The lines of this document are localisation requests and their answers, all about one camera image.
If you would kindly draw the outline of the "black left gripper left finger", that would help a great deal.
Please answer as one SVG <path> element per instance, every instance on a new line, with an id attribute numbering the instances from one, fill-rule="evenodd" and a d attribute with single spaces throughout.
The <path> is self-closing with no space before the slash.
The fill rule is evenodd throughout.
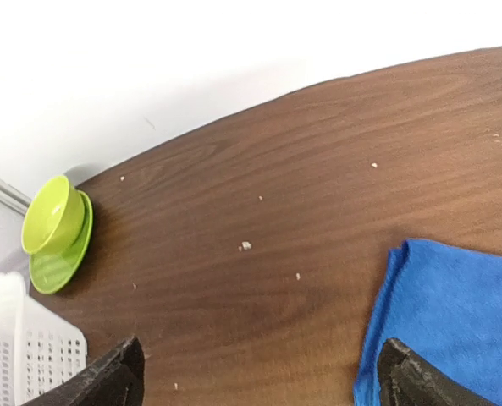
<path id="1" fill-rule="evenodd" d="M 27 402 L 31 406 L 141 406 L 145 356 L 138 337 L 125 339 L 77 376 Z"/>

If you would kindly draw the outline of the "blue cloth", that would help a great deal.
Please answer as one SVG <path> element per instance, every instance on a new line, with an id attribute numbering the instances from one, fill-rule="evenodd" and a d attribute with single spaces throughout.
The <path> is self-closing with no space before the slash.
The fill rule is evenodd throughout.
<path id="1" fill-rule="evenodd" d="M 397 338 L 447 377 L 502 405 L 502 256 L 407 239 L 389 251 L 356 382 L 378 405 L 378 356 Z"/>

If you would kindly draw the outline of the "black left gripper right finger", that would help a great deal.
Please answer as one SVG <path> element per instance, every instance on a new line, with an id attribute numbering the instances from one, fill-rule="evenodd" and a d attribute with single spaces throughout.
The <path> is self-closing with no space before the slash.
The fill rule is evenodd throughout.
<path id="1" fill-rule="evenodd" d="M 388 339 L 378 356 L 380 403 L 402 405 L 490 405 L 451 380 L 397 338 Z"/>

